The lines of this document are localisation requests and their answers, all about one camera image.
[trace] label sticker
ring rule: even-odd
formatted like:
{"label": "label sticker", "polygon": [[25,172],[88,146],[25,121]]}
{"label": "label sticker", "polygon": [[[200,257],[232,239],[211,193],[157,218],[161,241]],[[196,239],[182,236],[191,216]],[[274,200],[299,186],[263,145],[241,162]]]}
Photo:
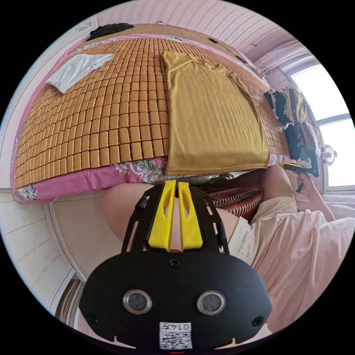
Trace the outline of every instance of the label sticker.
{"label": "label sticker", "polygon": [[161,349],[192,349],[191,323],[159,323]]}

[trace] hand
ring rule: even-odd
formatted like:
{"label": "hand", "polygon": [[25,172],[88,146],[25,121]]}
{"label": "hand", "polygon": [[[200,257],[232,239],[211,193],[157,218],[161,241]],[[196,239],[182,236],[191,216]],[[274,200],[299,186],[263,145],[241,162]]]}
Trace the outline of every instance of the hand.
{"label": "hand", "polygon": [[316,190],[313,180],[306,173],[301,173],[297,175],[297,184],[298,185],[303,184],[302,192],[305,194],[309,194],[314,190]]}

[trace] black device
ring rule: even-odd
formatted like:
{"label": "black device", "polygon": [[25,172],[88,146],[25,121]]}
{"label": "black device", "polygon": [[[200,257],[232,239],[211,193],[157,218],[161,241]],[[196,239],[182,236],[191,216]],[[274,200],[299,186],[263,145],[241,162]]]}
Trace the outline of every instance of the black device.
{"label": "black device", "polygon": [[[296,174],[300,174],[300,173],[306,173],[306,174],[311,174],[313,175],[315,178],[319,177],[319,170],[318,170],[318,161],[317,161],[317,156],[315,154],[315,150],[314,149],[308,149],[308,154],[310,157],[310,161],[311,161],[311,167],[310,168],[306,168],[302,165],[299,164],[293,164],[293,163],[280,163],[280,166],[282,168],[284,168],[285,170],[290,170]],[[296,192],[301,192],[302,191],[302,187],[303,184],[300,184],[296,190]]]}
{"label": "black device", "polygon": [[188,183],[178,185],[182,252],[170,252],[175,189],[173,180],[143,194],[121,254],[91,273],[79,308],[97,335],[142,353],[192,354],[233,338],[240,344],[270,315],[265,286],[229,254],[213,202]]}

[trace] bamboo mat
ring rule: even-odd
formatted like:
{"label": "bamboo mat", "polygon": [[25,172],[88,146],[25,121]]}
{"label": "bamboo mat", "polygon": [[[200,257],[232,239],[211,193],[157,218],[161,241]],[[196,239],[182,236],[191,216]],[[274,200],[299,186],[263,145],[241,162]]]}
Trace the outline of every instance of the bamboo mat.
{"label": "bamboo mat", "polygon": [[82,50],[81,54],[110,53],[114,58],[66,94],[51,85],[39,93],[18,145],[16,188],[83,169],[167,156],[169,99],[163,50],[191,53],[235,71],[255,100],[270,153],[288,154],[285,134],[264,96],[268,88],[251,73],[195,45],[135,38]]}

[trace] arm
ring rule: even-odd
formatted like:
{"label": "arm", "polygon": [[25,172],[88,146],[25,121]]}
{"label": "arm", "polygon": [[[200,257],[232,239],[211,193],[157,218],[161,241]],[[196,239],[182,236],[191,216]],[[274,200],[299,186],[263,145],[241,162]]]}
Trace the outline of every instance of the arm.
{"label": "arm", "polygon": [[324,202],[322,196],[315,188],[313,180],[308,174],[301,173],[297,176],[298,184],[303,183],[304,193],[307,196],[310,210],[321,211],[327,222],[335,221],[334,215],[327,204]]}

